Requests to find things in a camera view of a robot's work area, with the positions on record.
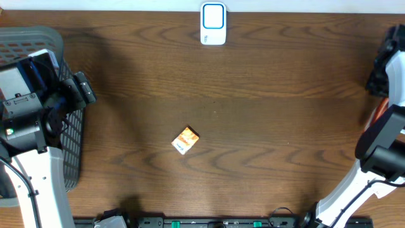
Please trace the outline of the small orange snack box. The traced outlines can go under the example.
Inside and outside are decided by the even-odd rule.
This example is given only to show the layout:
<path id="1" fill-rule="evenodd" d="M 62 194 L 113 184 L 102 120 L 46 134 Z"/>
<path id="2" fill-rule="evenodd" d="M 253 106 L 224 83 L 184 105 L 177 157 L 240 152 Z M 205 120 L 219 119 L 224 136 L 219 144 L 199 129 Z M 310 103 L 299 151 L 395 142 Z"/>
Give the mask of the small orange snack box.
<path id="1" fill-rule="evenodd" d="M 187 126 L 179 135 L 174 138 L 171 145 L 181 154 L 185 155 L 199 140 L 199 134 Z"/>

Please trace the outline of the red Top chocolate bar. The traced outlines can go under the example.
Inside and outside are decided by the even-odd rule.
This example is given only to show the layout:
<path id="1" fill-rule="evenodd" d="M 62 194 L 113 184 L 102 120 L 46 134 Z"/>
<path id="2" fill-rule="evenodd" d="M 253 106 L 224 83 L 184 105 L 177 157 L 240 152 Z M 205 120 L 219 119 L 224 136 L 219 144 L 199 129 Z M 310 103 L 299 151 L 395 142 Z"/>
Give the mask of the red Top chocolate bar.
<path id="1" fill-rule="evenodd" d="M 364 127 L 364 131 L 366 131 L 369 127 L 371 127 L 385 113 L 385 111 L 388 108 L 388 105 L 389 105 L 388 98 L 384 98 L 381 100 L 380 104 L 371 113 L 371 116 Z"/>

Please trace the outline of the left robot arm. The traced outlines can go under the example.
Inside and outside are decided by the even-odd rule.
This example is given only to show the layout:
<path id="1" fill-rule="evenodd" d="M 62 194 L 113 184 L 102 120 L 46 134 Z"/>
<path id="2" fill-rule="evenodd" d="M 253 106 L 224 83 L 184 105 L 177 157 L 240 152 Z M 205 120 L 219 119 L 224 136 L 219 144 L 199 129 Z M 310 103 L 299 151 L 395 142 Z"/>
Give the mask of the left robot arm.
<path id="1" fill-rule="evenodd" d="M 75 227 L 62 135 L 67 116 L 97 100 L 82 72 L 58 76 L 48 49 L 1 67 L 1 206 L 20 207 L 25 227 Z"/>

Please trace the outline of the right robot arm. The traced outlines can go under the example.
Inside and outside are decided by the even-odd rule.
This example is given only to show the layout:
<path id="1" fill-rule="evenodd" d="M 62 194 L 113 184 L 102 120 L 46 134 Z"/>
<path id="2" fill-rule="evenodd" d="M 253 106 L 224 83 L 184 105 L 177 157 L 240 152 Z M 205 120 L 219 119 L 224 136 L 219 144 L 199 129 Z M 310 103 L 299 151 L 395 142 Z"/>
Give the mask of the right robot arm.
<path id="1" fill-rule="evenodd" d="M 365 85 L 382 98 L 355 147 L 349 173 L 305 215 L 302 227 L 345 227 L 372 195 L 383 198 L 404 187 L 404 26 L 389 28 Z"/>

